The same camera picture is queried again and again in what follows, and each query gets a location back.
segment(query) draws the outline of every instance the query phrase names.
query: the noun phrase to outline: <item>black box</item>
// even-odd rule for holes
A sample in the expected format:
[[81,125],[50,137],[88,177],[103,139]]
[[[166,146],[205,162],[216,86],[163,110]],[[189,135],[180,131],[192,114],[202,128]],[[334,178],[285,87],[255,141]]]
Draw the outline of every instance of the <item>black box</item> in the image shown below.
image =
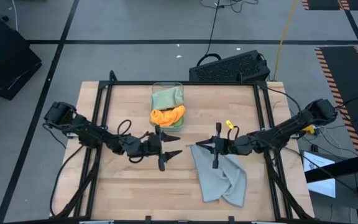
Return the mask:
[[0,20],[0,96],[11,100],[41,66],[41,59],[16,30]]

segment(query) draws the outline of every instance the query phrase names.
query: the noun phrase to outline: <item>green cloth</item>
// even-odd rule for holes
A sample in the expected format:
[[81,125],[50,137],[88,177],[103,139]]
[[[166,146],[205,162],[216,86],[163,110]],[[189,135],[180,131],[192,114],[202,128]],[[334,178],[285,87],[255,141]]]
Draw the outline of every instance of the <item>green cloth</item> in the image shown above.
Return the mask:
[[173,87],[152,94],[152,110],[166,110],[183,104],[183,92]]

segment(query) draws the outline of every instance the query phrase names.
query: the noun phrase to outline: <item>yellow cable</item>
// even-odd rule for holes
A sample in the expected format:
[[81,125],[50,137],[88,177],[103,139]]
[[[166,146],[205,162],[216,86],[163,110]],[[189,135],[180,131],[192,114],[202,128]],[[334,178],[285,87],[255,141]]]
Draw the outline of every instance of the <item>yellow cable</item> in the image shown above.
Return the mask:
[[287,35],[287,31],[288,31],[288,26],[290,25],[293,13],[295,11],[296,8],[296,1],[297,0],[293,0],[293,4],[292,4],[292,9],[290,12],[290,16],[288,16],[288,21],[287,24],[285,24],[285,28],[284,28],[284,33],[281,36],[281,40],[280,40],[280,45],[278,46],[278,52],[277,52],[277,58],[276,58],[276,66],[274,68],[274,76],[273,76],[273,81],[276,81],[276,74],[277,74],[277,68],[278,68],[278,64],[280,63],[280,51],[281,51],[281,47],[283,45],[283,41],[285,39],[285,36]]

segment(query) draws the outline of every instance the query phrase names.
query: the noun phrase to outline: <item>yellow tag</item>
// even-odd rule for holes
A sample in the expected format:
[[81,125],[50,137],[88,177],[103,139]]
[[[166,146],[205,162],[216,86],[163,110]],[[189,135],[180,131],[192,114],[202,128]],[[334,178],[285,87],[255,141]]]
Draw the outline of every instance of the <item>yellow tag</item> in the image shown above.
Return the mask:
[[234,128],[233,124],[229,120],[226,121],[226,124],[229,126],[230,129]]

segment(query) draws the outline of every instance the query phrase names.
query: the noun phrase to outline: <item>cable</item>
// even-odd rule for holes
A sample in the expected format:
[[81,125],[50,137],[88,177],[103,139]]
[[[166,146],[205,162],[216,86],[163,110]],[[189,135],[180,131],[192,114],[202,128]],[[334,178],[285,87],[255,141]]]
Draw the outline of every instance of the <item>cable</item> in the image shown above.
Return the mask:
[[[216,8],[224,9],[225,7],[231,6],[232,11],[234,11],[235,13],[240,13],[242,11],[242,5],[244,3],[247,3],[247,4],[258,4],[259,3],[259,0],[255,0],[254,2],[249,2],[249,1],[244,1],[244,0],[232,0],[232,1],[230,2],[230,4],[222,4],[222,5],[216,4],[216,6],[207,6],[207,5],[203,4],[203,0],[200,0],[200,4],[204,7],[208,7],[211,9],[216,9]],[[235,5],[239,2],[241,2],[240,11],[236,11],[236,10],[234,10],[233,5]]]
[[[313,144],[311,141],[309,141],[309,140],[308,140],[307,138],[305,138],[305,137],[302,137],[302,139],[306,140],[306,141],[307,141],[308,143],[310,143],[310,144]],[[332,152],[328,151],[327,149],[324,149],[324,148],[322,148],[322,147],[320,147],[320,146],[318,146],[318,145],[317,145],[317,147],[318,147],[319,149],[325,151],[325,152],[328,152],[329,154],[333,155],[333,156],[336,157],[337,159],[340,159],[340,160],[342,160],[342,161],[344,160],[343,158],[338,157],[337,155],[333,154]]]
[[278,46],[278,52],[277,52],[277,58],[276,58],[276,66],[275,66],[275,68],[274,68],[273,81],[276,80],[277,68],[278,68],[278,64],[280,63],[280,52],[281,52],[281,48],[282,48],[282,46],[283,46],[284,38],[285,38],[285,36],[287,35],[288,27],[289,27],[289,25],[290,25],[291,19],[292,19],[292,17],[293,17],[293,13],[294,13],[295,8],[296,8],[296,1],[297,1],[297,0],[293,0],[292,9],[291,9],[290,15],[288,16],[287,24],[285,24],[284,33],[283,33],[283,35],[281,36],[281,40],[280,40],[280,45]]
[[259,85],[259,86],[260,86],[261,88],[266,87],[268,90],[272,90],[273,92],[276,92],[276,93],[280,93],[280,94],[285,95],[286,97],[288,97],[289,99],[291,99],[291,100],[296,104],[296,107],[298,108],[299,112],[302,111],[302,110],[301,110],[301,107],[299,106],[299,103],[298,103],[294,98],[292,98],[290,95],[288,95],[288,94],[286,94],[286,93],[284,93],[284,92],[282,92],[282,91],[274,90],[274,89],[269,88],[269,87],[267,87],[267,86],[263,86],[263,87],[262,87],[262,85]]
[[329,218],[329,222],[333,220],[333,216],[334,216],[334,204],[331,205],[331,218]]
[[341,144],[340,144],[337,140],[334,139],[333,135],[332,135],[329,131],[327,131],[327,132],[328,132],[329,136],[331,137],[331,139],[333,139],[334,142],[335,142],[336,144],[338,144],[338,146],[339,146],[340,148],[342,148]]
[[314,162],[312,162],[310,159],[308,159],[307,157],[305,157],[304,155],[300,154],[299,152],[296,152],[293,149],[284,147],[285,149],[288,149],[291,152],[294,152],[296,154],[298,154],[301,158],[306,159],[307,161],[309,161],[311,164],[315,165],[317,167],[317,169],[323,171],[325,174],[327,174],[328,176],[330,176],[330,178],[335,179],[336,181],[338,181],[340,184],[342,184],[344,187],[346,187],[347,189],[349,189],[351,192],[353,192],[355,195],[358,196],[358,192],[356,192],[355,190],[353,190],[351,187],[349,187],[347,184],[345,184],[343,181],[339,180],[338,178],[336,178],[335,176],[333,176],[331,173],[329,173],[328,171],[326,171],[324,168],[320,167],[319,165],[315,164]]
[[328,141],[328,139],[327,139],[327,137],[326,137],[325,135],[323,135],[323,138],[324,138],[330,145],[332,145],[332,147],[335,147],[336,149],[340,149],[340,150],[344,150],[344,151],[349,151],[349,152],[355,154],[356,156],[358,156],[355,152],[353,152],[353,151],[350,150],[350,149],[344,149],[344,148],[342,148],[342,147],[337,147],[337,146],[335,146],[333,143],[331,143],[330,141]]
[[15,0],[12,0],[12,5],[13,5],[13,10],[15,11],[16,31],[19,31],[17,28],[17,11],[16,11]]
[[[238,2],[241,2],[240,10],[239,10],[239,11],[236,11],[236,10],[234,10],[233,5],[235,5],[235,4],[238,3]],[[235,13],[240,13],[240,12],[242,11],[242,5],[243,5],[244,3],[247,3],[247,4],[258,4],[258,3],[259,3],[259,0],[255,0],[255,2],[248,2],[248,1],[243,1],[243,0],[230,0],[231,10],[232,10],[233,12],[235,12]]]
[[[357,120],[358,120],[358,117],[357,117],[355,120],[353,120],[353,121],[350,120],[351,125],[353,125]],[[340,127],[345,127],[345,126],[346,126],[346,124],[334,126],[334,127],[331,127],[331,128],[327,128],[327,127],[326,127],[326,129],[335,129],[335,128],[340,128]]]
[[281,102],[281,100],[279,100],[279,101],[274,103],[273,108],[272,108],[272,112],[274,112],[274,108],[276,107],[276,104],[279,103],[279,102]]
[[350,99],[350,100],[347,100],[347,101],[345,101],[345,102],[343,102],[343,103],[338,104],[335,108],[340,108],[340,107],[342,107],[342,106],[345,106],[346,104],[348,104],[348,103],[350,103],[350,102],[352,102],[352,101],[354,101],[354,100],[357,100],[357,99],[358,99],[358,97],[355,97],[355,98],[352,98],[352,99]]
[[[282,148],[277,150],[277,148],[275,146],[273,146],[270,142],[268,142],[266,140],[258,139],[253,136],[250,136],[250,138],[253,138],[255,141],[260,141],[260,142],[266,143],[267,145],[269,145],[271,147],[271,149],[275,149],[274,152],[280,153],[280,151],[282,150]],[[271,158],[270,158],[270,161],[267,160],[267,157],[266,157],[267,154],[269,155],[268,157],[270,158],[270,153],[267,152],[264,154],[266,166],[267,166],[267,175],[269,175],[269,177],[271,177],[273,179],[273,181],[276,183],[278,188],[281,190],[283,196],[289,201],[290,205],[293,207],[295,213],[299,216],[300,219],[313,219],[310,215],[308,215],[303,210],[303,208],[298,204],[296,199],[292,196],[291,192],[287,189],[287,186],[282,182],[281,178],[278,176],[277,172],[273,168],[274,167],[273,160],[271,160]]]
[[280,93],[280,94],[283,94],[283,95],[285,95],[286,97],[288,97],[289,99],[291,99],[295,104],[296,104],[296,107],[298,107],[298,110],[299,110],[299,113],[298,113],[298,121],[296,121],[296,122],[299,122],[299,120],[301,119],[301,107],[299,106],[299,103],[294,99],[294,98],[292,98],[290,95],[288,95],[288,94],[286,94],[286,93],[284,93],[284,92],[282,92],[282,91],[278,91],[278,90],[274,90],[274,89],[272,89],[272,88],[269,88],[267,85],[261,85],[261,84],[257,84],[258,86],[260,86],[262,89],[263,88],[267,88],[268,90],[272,90],[273,92],[276,92],[276,93]]
[[[122,126],[124,123],[126,123],[126,122],[129,122],[128,128],[125,129],[125,131],[124,131],[123,133],[120,133],[119,130],[121,129],[121,126]],[[131,120],[126,119],[126,120],[122,121],[121,124],[119,124],[119,126],[118,126],[118,128],[117,128],[117,134],[118,134],[119,136],[121,136],[121,135],[127,133],[127,131],[129,131],[129,128],[131,128],[131,126],[132,126],[132,121],[131,121]]]
[[216,21],[216,15],[218,14],[218,9],[219,9],[219,7],[216,7],[216,10],[215,10],[215,16],[214,16],[214,23],[213,23],[213,25],[212,25],[211,36],[209,37],[209,42],[208,42],[208,49],[207,49],[207,51],[206,51],[205,55],[207,55],[207,54],[208,54],[208,52],[209,52],[209,47],[211,46],[211,42],[212,42],[212,35],[214,34],[215,21]]
[[323,131],[323,133],[322,134],[324,134],[326,131],[327,131],[327,128],[325,127],[325,126],[320,126],[320,127],[317,127],[318,129],[320,129],[320,128],[324,128],[324,131]]
[[56,138],[56,136],[52,133],[51,130],[49,130],[49,128],[47,127],[47,124],[45,124],[45,123],[42,124],[42,127],[44,127],[44,129],[47,130],[52,135],[52,137],[63,146],[63,148],[66,149],[66,146],[59,139]]
[[62,173],[63,168],[66,166],[67,162],[72,159],[75,155],[77,155],[77,153],[84,147],[84,145],[81,145],[81,147],[79,147],[69,158],[66,159],[66,161],[63,163],[63,165],[61,166],[61,168],[59,169],[59,172],[57,173],[56,176],[56,180],[55,180],[55,184],[53,185],[53,189],[52,189],[52,194],[50,196],[50,200],[49,200],[49,211],[52,214],[52,216],[55,216],[55,213],[53,212],[53,208],[52,208],[52,202],[53,202],[53,196],[55,195],[55,191],[56,191],[56,186],[57,186],[57,182],[59,180],[60,177],[60,173]]

